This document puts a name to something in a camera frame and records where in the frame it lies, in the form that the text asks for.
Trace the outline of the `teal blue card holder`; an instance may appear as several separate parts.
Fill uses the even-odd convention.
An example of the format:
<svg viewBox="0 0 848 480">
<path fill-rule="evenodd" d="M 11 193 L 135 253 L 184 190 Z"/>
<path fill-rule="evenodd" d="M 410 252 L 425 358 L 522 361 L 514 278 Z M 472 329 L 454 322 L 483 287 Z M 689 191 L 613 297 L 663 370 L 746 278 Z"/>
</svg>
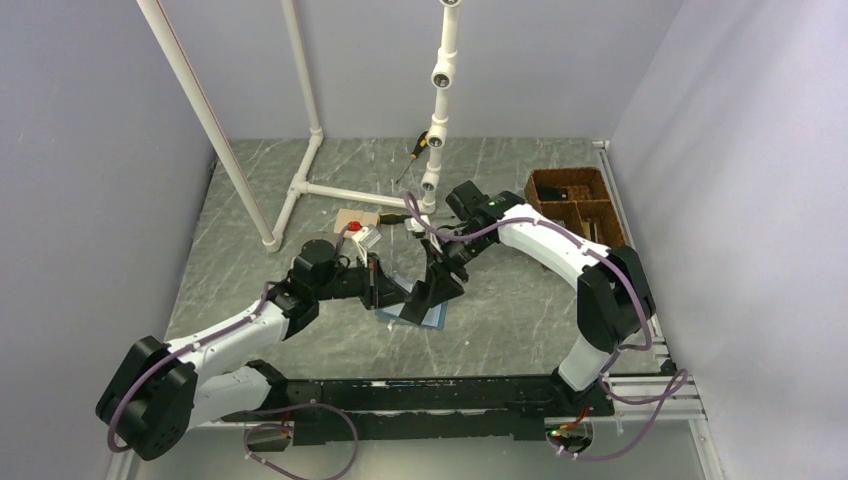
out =
<svg viewBox="0 0 848 480">
<path fill-rule="evenodd" d="M 448 303 L 443 302 L 426 311 L 408 307 L 405 304 L 396 304 L 380 308 L 375 315 L 381 321 L 395 321 L 404 325 L 416 326 L 424 329 L 442 330 L 448 313 Z"/>
</svg>

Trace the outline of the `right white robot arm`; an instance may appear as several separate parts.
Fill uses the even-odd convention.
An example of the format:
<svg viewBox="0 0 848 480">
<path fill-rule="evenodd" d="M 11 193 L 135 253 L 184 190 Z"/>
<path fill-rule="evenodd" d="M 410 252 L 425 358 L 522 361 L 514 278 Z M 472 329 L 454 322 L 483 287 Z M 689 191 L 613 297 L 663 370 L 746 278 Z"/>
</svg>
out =
<svg viewBox="0 0 848 480">
<path fill-rule="evenodd" d="M 551 375 L 551 401 L 574 415 L 587 409 L 600 379 L 623 350 L 653 346 L 648 324 L 656 306 L 638 253 L 584 239 L 543 216 L 518 195 L 483 194 L 471 181 L 456 187 L 448 203 L 460 220 L 457 233 L 424 219 L 412 192 L 402 196 L 425 232 L 426 276 L 414 284 L 401 318 L 420 322 L 427 312 L 464 293 L 465 267 L 494 244 L 517 250 L 556 273 L 576 292 L 579 334 Z"/>
</svg>

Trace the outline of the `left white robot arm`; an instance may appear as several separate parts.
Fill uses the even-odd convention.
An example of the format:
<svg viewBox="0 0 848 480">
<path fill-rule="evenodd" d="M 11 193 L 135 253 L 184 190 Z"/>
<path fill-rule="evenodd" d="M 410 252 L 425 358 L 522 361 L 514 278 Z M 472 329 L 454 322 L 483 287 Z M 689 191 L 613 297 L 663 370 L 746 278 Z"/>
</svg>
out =
<svg viewBox="0 0 848 480">
<path fill-rule="evenodd" d="M 262 363 L 236 368 L 236 361 L 304 330 L 321 302 L 350 298 L 377 310 L 411 294 L 384 272 L 377 254 L 350 260 L 334 244 L 310 240 L 285 277 L 265 283 L 242 312 L 170 342 L 136 341 L 95 407 L 108 448 L 152 460 L 199 423 L 240 411 L 279 417 L 288 402 L 284 376 Z"/>
</svg>

